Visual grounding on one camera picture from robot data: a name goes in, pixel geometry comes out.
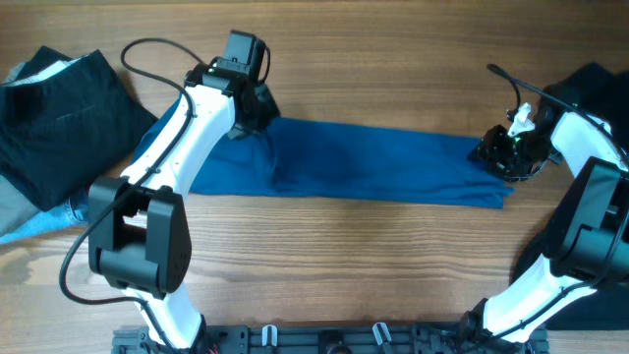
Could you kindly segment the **blue polo shirt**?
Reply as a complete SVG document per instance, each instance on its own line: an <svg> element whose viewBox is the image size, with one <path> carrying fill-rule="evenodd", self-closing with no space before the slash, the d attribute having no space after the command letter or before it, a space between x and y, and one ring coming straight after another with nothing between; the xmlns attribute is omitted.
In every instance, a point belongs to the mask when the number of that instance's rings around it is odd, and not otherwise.
<svg viewBox="0 0 629 354"><path fill-rule="evenodd" d="M258 135L222 138L191 191L501 209L513 190L469 160L478 143L468 137L277 117Z"/></svg>

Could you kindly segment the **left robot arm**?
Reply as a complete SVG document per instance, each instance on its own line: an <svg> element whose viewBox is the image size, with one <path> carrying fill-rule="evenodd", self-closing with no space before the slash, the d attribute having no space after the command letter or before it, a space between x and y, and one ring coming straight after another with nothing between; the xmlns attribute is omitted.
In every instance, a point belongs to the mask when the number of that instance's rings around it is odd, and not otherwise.
<svg viewBox="0 0 629 354"><path fill-rule="evenodd" d="M259 134L278 116L265 84L269 69L264 41L231 31L223 55L186 75L179 105L146 151L89 191L89 267L141 311L147 329L138 351L213 350L184 284L192 255L184 199L223 137Z"/></svg>

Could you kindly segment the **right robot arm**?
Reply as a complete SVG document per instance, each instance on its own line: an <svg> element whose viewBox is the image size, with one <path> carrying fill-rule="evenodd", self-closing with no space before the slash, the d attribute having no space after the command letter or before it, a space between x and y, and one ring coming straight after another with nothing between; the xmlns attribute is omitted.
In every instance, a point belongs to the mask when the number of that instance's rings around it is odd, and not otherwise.
<svg viewBox="0 0 629 354"><path fill-rule="evenodd" d="M536 260L458 324L460 353L514 353L539 326L583 298L628 282L628 158L604 122L574 105L550 138L575 179Z"/></svg>

